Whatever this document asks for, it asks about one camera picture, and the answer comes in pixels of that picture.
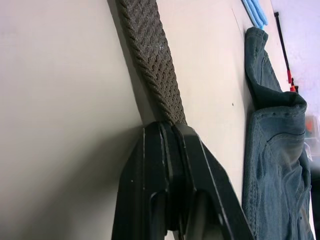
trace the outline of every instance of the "denim jeans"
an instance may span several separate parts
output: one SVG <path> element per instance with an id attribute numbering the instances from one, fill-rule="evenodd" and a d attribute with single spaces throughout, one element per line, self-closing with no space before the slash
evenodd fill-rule
<path id="1" fill-rule="evenodd" d="M 265 45 L 245 35 L 245 72 L 255 112 L 246 135 L 242 207 L 257 240 L 312 240 L 311 176 L 304 149 L 306 101 L 282 92 Z"/>

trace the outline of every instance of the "braided strap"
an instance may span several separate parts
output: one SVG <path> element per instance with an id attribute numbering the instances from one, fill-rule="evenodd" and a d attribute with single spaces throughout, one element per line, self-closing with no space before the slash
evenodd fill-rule
<path id="1" fill-rule="evenodd" d="M 151 94 L 168 121 L 187 124 L 156 0 L 117 1 L 134 61 Z"/>

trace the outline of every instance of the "gray rope strap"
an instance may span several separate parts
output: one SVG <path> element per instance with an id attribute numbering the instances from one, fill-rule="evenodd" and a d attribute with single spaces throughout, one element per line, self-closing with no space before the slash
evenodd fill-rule
<path id="1" fill-rule="evenodd" d="M 117 8 L 137 63 L 163 115 L 187 124 L 177 77 L 156 0 L 117 0 Z"/>

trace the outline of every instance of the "white wall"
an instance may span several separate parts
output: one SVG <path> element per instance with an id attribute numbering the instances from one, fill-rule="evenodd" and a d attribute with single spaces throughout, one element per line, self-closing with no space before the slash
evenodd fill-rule
<path id="1" fill-rule="evenodd" d="M 320 1 L 272 0 L 272 5 L 279 12 L 294 84 L 308 111 L 320 115 Z"/>

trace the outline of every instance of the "light blue cloth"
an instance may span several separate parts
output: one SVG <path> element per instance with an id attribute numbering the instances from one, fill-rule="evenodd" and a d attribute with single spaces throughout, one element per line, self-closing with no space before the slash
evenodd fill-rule
<path id="1" fill-rule="evenodd" d="M 242 0 L 244 7 L 256 28 L 263 29 L 268 25 L 267 17 L 260 7 L 258 0 Z"/>

